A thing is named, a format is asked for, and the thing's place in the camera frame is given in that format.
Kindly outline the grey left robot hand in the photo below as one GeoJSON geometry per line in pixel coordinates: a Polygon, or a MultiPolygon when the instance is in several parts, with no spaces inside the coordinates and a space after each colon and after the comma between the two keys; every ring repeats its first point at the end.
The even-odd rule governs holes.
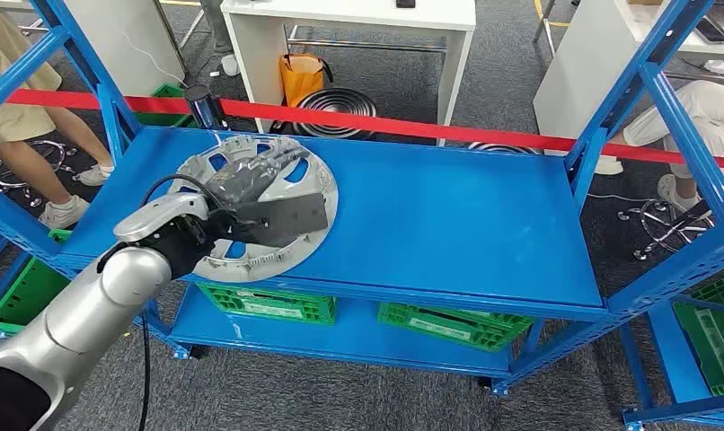
{"type": "Polygon", "coordinates": [[[306,157],[302,146],[277,147],[225,164],[206,183],[223,207],[255,202],[289,164],[306,157]]]}

